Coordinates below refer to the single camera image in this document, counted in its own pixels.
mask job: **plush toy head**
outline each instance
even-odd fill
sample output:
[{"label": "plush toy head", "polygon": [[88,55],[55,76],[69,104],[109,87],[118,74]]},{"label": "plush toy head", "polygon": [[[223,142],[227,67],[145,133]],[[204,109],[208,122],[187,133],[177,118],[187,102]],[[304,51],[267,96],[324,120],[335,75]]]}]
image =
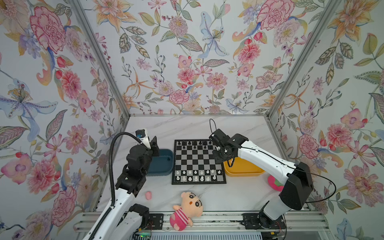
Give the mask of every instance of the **plush toy head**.
[{"label": "plush toy head", "polygon": [[183,192],[181,194],[181,208],[187,217],[200,217],[203,213],[203,204],[193,192]]}]

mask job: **pink eraser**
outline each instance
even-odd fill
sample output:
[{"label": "pink eraser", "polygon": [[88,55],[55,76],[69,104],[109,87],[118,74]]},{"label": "pink eraser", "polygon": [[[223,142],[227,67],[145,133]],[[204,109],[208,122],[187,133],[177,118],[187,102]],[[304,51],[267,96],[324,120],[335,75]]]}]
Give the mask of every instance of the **pink eraser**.
[{"label": "pink eraser", "polygon": [[151,200],[151,198],[152,198],[152,193],[151,193],[150,191],[146,192],[146,193],[145,193],[145,198],[146,198],[147,200]]}]

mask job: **chessboard border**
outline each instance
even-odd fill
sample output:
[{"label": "chessboard border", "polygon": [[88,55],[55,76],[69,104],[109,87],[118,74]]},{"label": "chessboard border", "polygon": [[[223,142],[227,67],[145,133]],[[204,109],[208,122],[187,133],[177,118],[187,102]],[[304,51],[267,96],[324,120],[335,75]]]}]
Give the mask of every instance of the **chessboard border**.
[{"label": "chessboard border", "polygon": [[225,168],[224,163],[221,163],[221,169],[223,173],[223,181],[222,182],[175,182],[175,165],[176,165],[176,143],[179,141],[211,141],[211,139],[177,139],[174,142],[173,147],[173,166],[172,166],[172,180],[171,185],[202,185],[202,184],[227,184],[227,179],[225,178]]}]

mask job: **chessboard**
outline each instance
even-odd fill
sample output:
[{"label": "chessboard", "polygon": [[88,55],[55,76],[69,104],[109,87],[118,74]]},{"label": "chessboard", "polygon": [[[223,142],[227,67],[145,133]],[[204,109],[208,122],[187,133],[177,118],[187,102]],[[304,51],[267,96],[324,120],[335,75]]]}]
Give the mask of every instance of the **chessboard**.
[{"label": "chessboard", "polygon": [[175,140],[172,185],[225,184],[224,165],[216,164],[209,139]]}]

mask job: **metal corner beam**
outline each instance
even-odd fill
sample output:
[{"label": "metal corner beam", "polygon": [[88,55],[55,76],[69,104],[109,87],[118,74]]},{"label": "metal corner beam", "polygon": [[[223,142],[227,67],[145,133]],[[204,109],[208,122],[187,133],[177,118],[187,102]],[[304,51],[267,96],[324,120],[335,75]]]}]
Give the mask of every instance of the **metal corner beam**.
[{"label": "metal corner beam", "polygon": [[315,28],[312,31],[311,38],[307,41],[307,44],[305,45],[304,49],[301,51],[295,65],[292,68],[292,72],[289,74],[287,80],[285,81],[283,87],[281,88],[280,93],[277,95],[276,100],[274,101],[272,107],[269,109],[267,113],[268,119],[271,119],[271,117],[277,112],[277,109],[283,102],[285,95],[287,94],[289,88],[291,87],[292,83],[296,79],[302,66],[305,64],[305,61],[307,60],[309,54],[314,49],[314,46],[320,39],[320,35],[325,30],[328,20],[335,13],[336,8],[339,6],[341,2],[342,1],[340,0],[329,0],[328,4],[324,8],[323,14],[321,15]]},{"label": "metal corner beam", "polygon": [[89,41],[89,44],[91,45],[92,50],[95,53],[95,58],[97,59],[101,70],[106,76],[106,80],[109,83],[112,93],[115,95],[115,98],[120,106],[122,113],[124,114],[125,118],[129,120],[129,117],[130,117],[129,110],[125,105],[124,100],[119,92],[119,88],[117,87],[116,81],[114,80],[112,71],[107,64],[103,51],[99,46],[99,42],[97,41],[96,36],[91,28],[91,25],[85,14],[83,6],[80,3],[80,0],[68,0],[68,1],[72,6],[71,9],[75,13],[80,27],[84,31],[84,35],[86,36],[87,40]]}]

